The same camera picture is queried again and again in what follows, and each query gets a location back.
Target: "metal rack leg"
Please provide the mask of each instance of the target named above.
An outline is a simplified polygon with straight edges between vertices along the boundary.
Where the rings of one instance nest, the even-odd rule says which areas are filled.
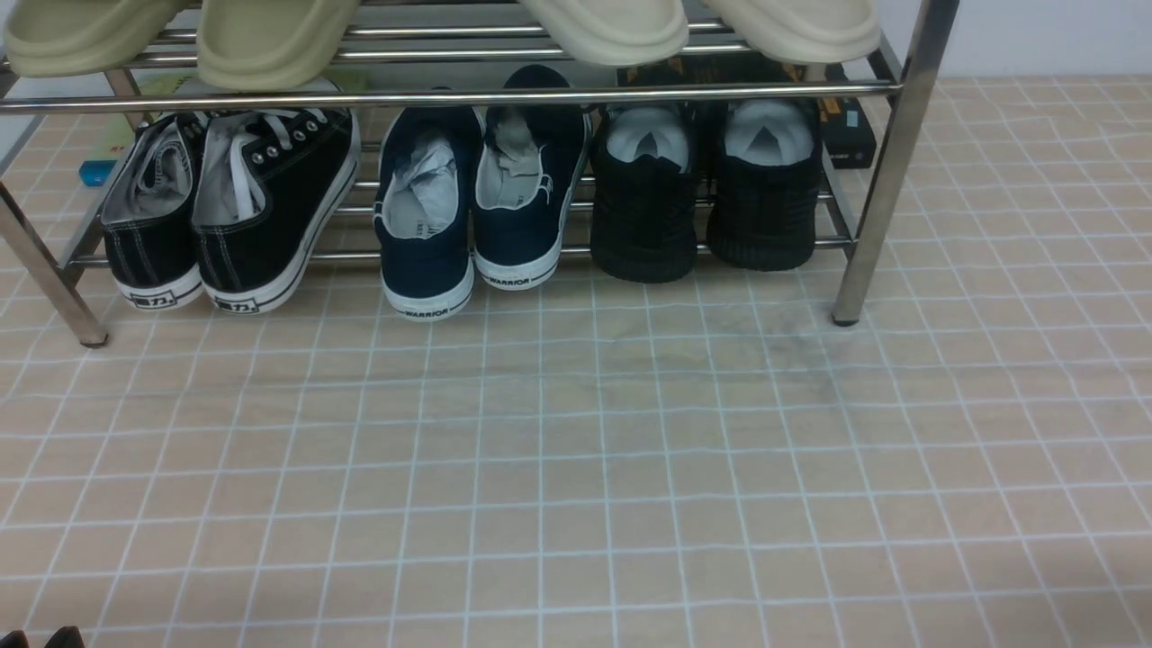
[[[109,69],[104,73],[104,78],[108,80],[108,85],[112,86],[112,93],[116,97],[139,97],[141,89],[136,85],[136,77],[132,76],[130,70],[124,68]],[[132,130],[136,130],[142,123],[150,123],[152,121],[152,115],[149,113],[139,112],[127,112],[124,113],[124,119],[128,120],[128,126]]]
[[[16,253],[16,257],[28,269],[32,280],[40,286],[56,312],[79,339],[79,344],[89,348],[99,348],[107,344],[108,331],[89,310],[88,304],[76,292],[76,286],[65,279],[56,259],[3,182],[0,182],[0,236],[3,236]]]
[[[912,32],[904,63],[903,89],[895,98],[888,130],[877,161],[864,212],[861,214],[856,246],[848,259],[840,294],[832,308],[832,322],[851,326],[859,322],[864,297],[872,284],[884,239],[912,160],[916,140],[924,123],[929,99],[935,86],[940,62],[948,45],[960,0],[924,0]]]

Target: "black knit sneaker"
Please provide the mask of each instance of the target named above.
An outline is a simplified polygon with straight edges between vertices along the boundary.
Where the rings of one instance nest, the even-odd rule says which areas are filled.
[[[204,292],[189,220],[207,119],[177,113],[137,130],[100,204],[112,276],[138,309],[180,308]]]
[[[749,270],[803,265],[816,249],[821,179],[816,106],[772,99],[734,104],[717,145],[712,253]]]
[[[204,286],[251,315],[283,304],[351,190],[361,138],[347,110],[253,111],[212,121],[192,214]]]
[[[627,281],[664,284],[696,265],[696,134],[681,104],[609,107],[592,144],[592,261]]]

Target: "navy blue canvas sneaker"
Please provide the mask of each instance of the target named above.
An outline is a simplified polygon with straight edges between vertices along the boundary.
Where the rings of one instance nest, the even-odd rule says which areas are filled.
[[[384,293],[407,319],[444,319],[472,296],[468,206],[483,128],[471,107],[408,108],[384,136],[372,223]]]
[[[528,66],[505,88],[569,88]],[[573,191],[588,161],[592,120],[579,106],[492,107],[472,197],[476,269],[488,284],[525,291],[556,271]]]

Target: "canvas sneaker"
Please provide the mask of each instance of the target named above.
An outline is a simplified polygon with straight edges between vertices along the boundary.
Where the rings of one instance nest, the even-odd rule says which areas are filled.
[[[209,119],[177,113],[138,129],[97,211],[116,287],[138,309],[180,308],[204,292],[190,220]]]
[[[737,268],[790,270],[816,249],[823,150],[812,103],[752,100],[729,106],[714,157],[712,253]]]
[[[569,88],[545,66],[505,88]],[[573,191],[588,163],[592,120],[578,106],[492,107],[472,196],[476,269],[506,291],[539,286],[556,271]]]
[[[361,136],[347,110],[253,111],[212,121],[192,212],[205,289],[227,312],[280,307],[348,196]]]
[[[467,106],[408,108],[384,136],[372,224],[384,293],[401,317],[444,319],[472,295],[468,209],[483,127]]]
[[[617,279],[662,284],[696,264],[699,183],[692,113],[683,104],[605,111],[592,144],[592,261]]]

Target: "black canvas sneaker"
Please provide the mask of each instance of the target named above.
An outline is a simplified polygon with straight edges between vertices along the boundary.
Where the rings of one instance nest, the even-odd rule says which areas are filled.
[[[505,84],[568,86],[545,66],[521,68]],[[555,273],[591,138],[591,116],[578,106],[488,108],[472,196],[475,262],[485,281],[526,291]]]
[[[283,304],[359,165],[347,110],[255,111],[212,121],[192,213],[205,289],[227,312]]]
[[[137,130],[99,208],[112,276],[138,309],[180,308],[204,292],[189,221],[207,123],[177,113]]]
[[[765,99],[729,106],[712,168],[712,253],[760,271],[791,270],[811,258],[821,150],[812,103]]]
[[[696,265],[696,135],[681,104],[608,108],[592,144],[592,261],[628,281],[675,281]]]

